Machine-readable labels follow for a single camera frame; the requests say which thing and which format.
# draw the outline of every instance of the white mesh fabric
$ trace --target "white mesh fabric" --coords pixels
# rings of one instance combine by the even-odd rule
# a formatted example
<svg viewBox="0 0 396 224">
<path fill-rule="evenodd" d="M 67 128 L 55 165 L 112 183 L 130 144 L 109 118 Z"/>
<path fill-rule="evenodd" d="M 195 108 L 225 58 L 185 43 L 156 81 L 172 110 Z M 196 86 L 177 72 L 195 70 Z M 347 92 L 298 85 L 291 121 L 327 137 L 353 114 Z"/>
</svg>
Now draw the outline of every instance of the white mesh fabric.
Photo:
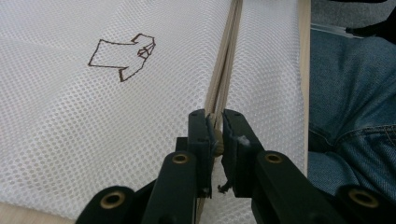
<svg viewBox="0 0 396 224">
<path fill-rule="evenodd" d="M 156 178 L 187 135 L 188 114 L 204 106 L 229 7 L 2 2 L 0 201 L 76 218 L 101 189 Z M 135 76 L 120 82 L 119 67 L 88 66 L 100 39 L 127 44 L 138 34 L 156 46 Z M 101 52 L 96 63 L 112 62 Z"/>
<path fill-rule="evenodd" d="M 297 0 L 244 0 L 227 108 L 245 115 L 266 150 L 286 154 L 303 171 L 303 103 Z M 217 164 L 213 188 L 225 182 Z M 213 198 L 202 223 L 255 223 L 250 200 L 231 190 Z"/>
</svg>

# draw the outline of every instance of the black ink drawing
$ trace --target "black ink drawing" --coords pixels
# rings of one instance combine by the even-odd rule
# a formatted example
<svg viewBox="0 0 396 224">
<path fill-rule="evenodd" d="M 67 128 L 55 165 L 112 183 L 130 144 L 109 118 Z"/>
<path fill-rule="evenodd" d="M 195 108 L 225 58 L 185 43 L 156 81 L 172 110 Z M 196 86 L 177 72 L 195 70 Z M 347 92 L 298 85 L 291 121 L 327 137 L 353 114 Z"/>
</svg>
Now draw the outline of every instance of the black ink drawing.
<svg viewBox="0 0 396 224">
<path fill-rule="evenodd" d="M 132 43 L 114 43 L 100 39 L 88 66 L 118 68 L 120 81 L 126 81 L 145 65 L 155 48 L 154 37 L 138 34 Z"/>
</svg>

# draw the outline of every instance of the hole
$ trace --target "hole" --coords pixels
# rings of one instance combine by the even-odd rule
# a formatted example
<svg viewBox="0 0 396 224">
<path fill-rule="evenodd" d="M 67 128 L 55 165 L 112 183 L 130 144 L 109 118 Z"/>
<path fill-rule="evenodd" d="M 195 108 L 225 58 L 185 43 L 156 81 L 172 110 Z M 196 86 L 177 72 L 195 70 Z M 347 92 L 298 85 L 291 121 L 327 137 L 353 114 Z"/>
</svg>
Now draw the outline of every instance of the hole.
<svg viewBox="0 0 396 224">
<path fill-rule="evenodd" d="M 159 224 L 174 224 L 177 223 L 177 217 L 172 215 L 165 215 L 158 220 Z"/>
<path fill-rule="evenodd" d="M 351 189 L 348 196 L 353 202 L 364 207 L 376 208 L 379 206 L 378 200 L 363 189 Z"/>
<path fill-rule="evenodd" d="M 111 195 L 108 198 L 106 198 L 106 202 L 107 203 L 116 203 L 119 201 L 119 199 L 120 199 L 119 195 Z"/>
<path fill-rule="evenodd" d="M 318 224 L 330 224 L 332 223 L 331 220 L 321 213 L 311 213 L 309 214 L 309 219 L 311 223 L 318 223 Z"/>
<path fill-rule="evenodd" d="M 101 207 L 112 209 L 120 206 L 125 201 L 125 194 L 119 190 L 113 191 L 105 195 L 100 201 Z"/>
<path fill-rule="evenodd" d="M 189 161 L 189 157 L 186 156 L 185 154 L 177 154 L 172 158 L 172 162 L 177 163 L 177 164 L 183 164 Z"/>
<path fill-rule="evenodd" d="M 267 154 L 265 155 L 265 159 L 271 163 L 281 163 L 282 158 L 276 154 Z"/>
</svg>

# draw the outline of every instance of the blue jeans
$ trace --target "blue jeans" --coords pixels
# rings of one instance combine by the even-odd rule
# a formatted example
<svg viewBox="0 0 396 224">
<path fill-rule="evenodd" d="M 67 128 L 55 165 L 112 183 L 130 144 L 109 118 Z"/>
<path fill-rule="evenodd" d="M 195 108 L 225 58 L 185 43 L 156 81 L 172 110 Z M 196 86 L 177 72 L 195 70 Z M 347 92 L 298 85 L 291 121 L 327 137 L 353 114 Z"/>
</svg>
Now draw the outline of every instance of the blue jeans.
<svg viewBox="0 0 396 224">
<path fill-rule="evenodd" d="M 308 179 L 396 203 L 396 45 L 312 31 Z"/>
</svg>

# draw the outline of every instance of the black clamp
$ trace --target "black clamp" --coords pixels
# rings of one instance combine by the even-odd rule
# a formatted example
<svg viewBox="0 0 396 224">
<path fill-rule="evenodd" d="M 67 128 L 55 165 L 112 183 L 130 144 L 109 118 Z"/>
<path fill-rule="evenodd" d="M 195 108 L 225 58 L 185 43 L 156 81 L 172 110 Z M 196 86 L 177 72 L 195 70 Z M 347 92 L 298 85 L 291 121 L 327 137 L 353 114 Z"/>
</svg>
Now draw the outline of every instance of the black clamp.
<svg viewBox="0 0 396 224">
<path fill-rule="evenodd" d="M 394 223 L 394 204 L 358 186 L 344 186 L 330 203 L 282 153 L 265 151 L 245 117 L 223 112 L 221 160 L 235 197 L 251 198 L 258 223 Z M 96 194 L 79 216 L 88 223 L 195 223 L 198 198 L 212 194 L 217 140 L 204 110 L 189 115 L 188 137 L 177 139 L 157 180 L 137 192 L 111 187 Z"/>
</svg>

